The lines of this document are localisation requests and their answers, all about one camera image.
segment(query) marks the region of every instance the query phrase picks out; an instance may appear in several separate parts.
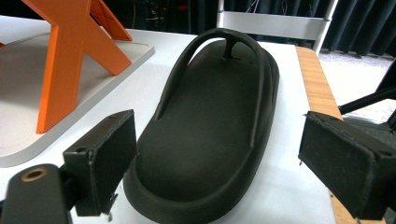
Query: dark curtain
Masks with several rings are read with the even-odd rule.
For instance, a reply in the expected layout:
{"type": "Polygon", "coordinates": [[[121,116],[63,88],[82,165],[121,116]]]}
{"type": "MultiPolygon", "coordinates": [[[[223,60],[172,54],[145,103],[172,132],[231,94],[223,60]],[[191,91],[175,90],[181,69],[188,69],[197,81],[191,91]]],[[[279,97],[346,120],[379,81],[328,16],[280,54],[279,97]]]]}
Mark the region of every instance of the dark curtain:
{"type": "MultiPolygon", "coordinates": [[[[217,7],[218,1],[196,1],[198,5],[211,4],[217,7]]],[[[324,17],[330,0],[225,0],[225,9],[230,11],[267,13],[301,17],[324,17]]],[[[339,0],[326,35],[323,48],[330,51],[354,51],[359,55],[385,53],[396,56],[396,0],[339,0]]],[[[198,18],[213,14],[212,8],[200,7],[198,18]]],[[[212,20],[206,27],[193,30],[196,34],[215,27],[212,20]]],[[[258,40],[278,43],[294,43],[310,47],[310,41],[256,36],[258,40]]]]}
{"type": "MultiPolygon", "coordinates": [[[[20,0],[1,0],[0,15],[39,18],[20,0]]],[[[105,0],[127,28],[198,35],[216,27],[218,1],[105,0]]],[[[330,0],[225,0],[225,9],[323,17],[330,0]]],[[[396,0],[339,0],[323,48],[396,57],[396,0]]],[[[254,35],[258,40],[310,47],[305,40],[254,35]]]]}
{"type": "Polygon", "coordinates": [[[340,0],[324,48],[396,56],[396,0],[340,0]]]}

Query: orange x-shaped frame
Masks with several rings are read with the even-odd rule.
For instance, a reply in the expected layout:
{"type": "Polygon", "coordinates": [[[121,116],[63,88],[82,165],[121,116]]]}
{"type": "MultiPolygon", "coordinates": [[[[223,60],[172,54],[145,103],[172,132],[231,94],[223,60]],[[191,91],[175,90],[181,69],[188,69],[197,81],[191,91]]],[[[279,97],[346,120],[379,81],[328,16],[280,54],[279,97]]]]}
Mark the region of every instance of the orange x-shaped frame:
{"type": "Polygon", "coordinates": [[[112,38],[132,38],[102,0],[22,1],[51,24],[36,128],[37,133],[45,133],[77,106],[84,53],[112,76],[131,64],[92,16],[112,38]]]}

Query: white tabletop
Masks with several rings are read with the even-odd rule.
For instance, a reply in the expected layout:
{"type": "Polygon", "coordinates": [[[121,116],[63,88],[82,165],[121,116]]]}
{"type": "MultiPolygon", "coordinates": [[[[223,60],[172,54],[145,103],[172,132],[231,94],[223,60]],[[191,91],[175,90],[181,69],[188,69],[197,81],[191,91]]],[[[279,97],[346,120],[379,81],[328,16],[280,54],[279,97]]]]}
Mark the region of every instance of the white tabletop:
{"type": "MultiPolygon", "coordinates": [[[[0,42],[6,44],[49,28],[45,21],[0,16],[0,42]]],[[[62,152],[110,114],[133,109],[136,136],[140,136],[154,113],[173,64],[194,36],[138,30],[132,30],[132,35],[136,42],[152,44],[155,54],[40,155],[18,166],[0,168],[0,200],[6,197],[7,182],[13,175],[40,163],[62,165],[62,152]]],[[[262,163],[246,195],[214,223],[334,223],[329,191],[305,165],[299,165],[297,158],[303,114],[309,105],[295,47],[261,45],[275,57],[280,70],[274,124],[262,163]]],[[[122,184],[117,193],[119,197],[111,210],[113,223],[152,223],[129,205],[122,184]]],[[[106,216],[77,217],[73,210],[72,218],[74,223],[108,222],[106,216]]]]}

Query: flip-flop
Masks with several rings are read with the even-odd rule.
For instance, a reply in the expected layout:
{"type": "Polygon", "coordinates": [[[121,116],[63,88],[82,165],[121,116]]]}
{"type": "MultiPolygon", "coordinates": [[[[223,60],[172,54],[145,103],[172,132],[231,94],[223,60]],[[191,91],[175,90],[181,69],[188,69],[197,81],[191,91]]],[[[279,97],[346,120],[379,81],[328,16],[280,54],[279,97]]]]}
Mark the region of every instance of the flip-flop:
{"type": "Polygon", "coordinates": [[[131,205],[160,223],[206,223],[229,212],[262,160],[278,80],[274,58],[248,35],[217,28],[197,36],[137,142],[123,181],[131,205]],[[225,41],[191,60],[217,37],[225,41]]]}

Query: wooden edge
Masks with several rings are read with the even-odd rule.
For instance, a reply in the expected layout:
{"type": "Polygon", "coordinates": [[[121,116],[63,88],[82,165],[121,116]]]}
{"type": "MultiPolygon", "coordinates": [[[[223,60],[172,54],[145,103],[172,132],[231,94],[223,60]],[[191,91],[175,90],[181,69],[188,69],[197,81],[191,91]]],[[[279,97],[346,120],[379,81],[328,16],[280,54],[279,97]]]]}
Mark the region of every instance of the wooden edge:
{"type": "MultiPolygon", "coordinates": [[[[324,75],[320,61],[312,49],[296,47],[303,74],[306,95],[312,111],[328,114],[342,119],[337,103],[332,95],[329,83],[324,75]]],[[[337,224],[379,224],[385,220],[357,220],[349,214],[341,202],[330,192],[332,210],[337,224]]]]}

